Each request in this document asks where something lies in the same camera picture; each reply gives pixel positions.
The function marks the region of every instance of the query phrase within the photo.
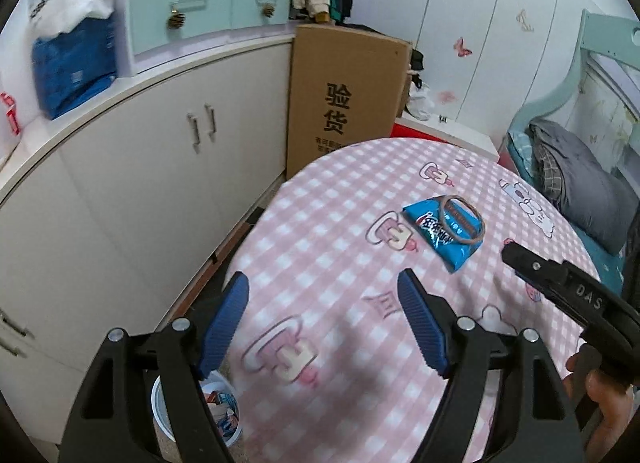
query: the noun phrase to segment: brown ring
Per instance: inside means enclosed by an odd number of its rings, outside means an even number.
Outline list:
[[[467,208],[469,208],[469,210],[471,210],[472,214],[475,215],[476,218],[478,218],[478,221],[480,221],[480,231],[478,232],[478,235],[476,237],[472,237],[471,239],[465,239],[464,237],[457,236],[453,232],[453,230],[451,230],[451,227],[447,223],[447,220],[444,218],[444,215],[445,215],[444,212],[445,212],[445,205],[449,203],[449,201],[454,201],[454,200],[462,202]],[[484,231],[485,231],[484,219],[482,219],[480,212],[478,212],[473,205],[470,205],[464,198],[460,196],[443,196],[442,197],[442,199],[440,200],[440,224],[444,228],[444,231],[447,234],[449,234],[449,236],[453,237],[453,239],[456,242],[460,243],[461,245],[469,245],[469,246],[477,245],[478,243],[481,243],[482,240],[484,239]]]

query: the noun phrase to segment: butterfly sticker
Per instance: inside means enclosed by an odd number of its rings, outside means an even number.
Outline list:
[[[453,45],[453,49],[458,52],[458,56],[460,58],[468,57],[469,55],[473,55],[471,49],[465,49],[465,40],[460,37],[456,43]]]

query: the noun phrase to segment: tablecloth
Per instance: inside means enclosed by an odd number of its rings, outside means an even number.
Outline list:
[[[482,246],[454,274],[402,215],[443,194],[461,195],[486,222]],[[542,195],[452,145],[353,145],[284,184],[227,274],[250,281],[228,356],[252,463],[411,461],[446,384],[426,366],[398,303],[404,268],[486,329],[537,329],[564,375],[581,329],[501,262],[509,241],[597,277]],[[482,455],[497,378],[487,380],[466,461]]]

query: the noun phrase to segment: blue gripper pad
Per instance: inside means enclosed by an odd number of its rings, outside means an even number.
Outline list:
[[[248,302],[249,279],[238,271],[226,285],[222,305],[210,322],[202,341],[202,357],[198,369],[203,379],[222,364]]]
[[[441,377],[444,376],[449,367],[445,335],[420,296],[420,290],[405,271],[398,275],[398,299],[424,361]]]

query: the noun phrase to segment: white cabinet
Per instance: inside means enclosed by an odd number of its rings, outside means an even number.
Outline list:
[[[228,232],[199,154],[207,136],[195,81],[187,72],[137,94],[61,151],[95,220],[165,311]]]
[[[146,333],[167,306],[94,220],[55,152],[0,207],[0,309],[31,332],[25,342],[85,370],[109,329]]]
[[[195,72],[199,98],[212,111],[202,153],[217,182],[225,230],[284,171],[290,50],[273,46]]]
[[[16,357],[0,348],[0,390],[6,403],[28,436],[60,443],[84,372],[12,343],[4,331],[0,337],[21,353]]]

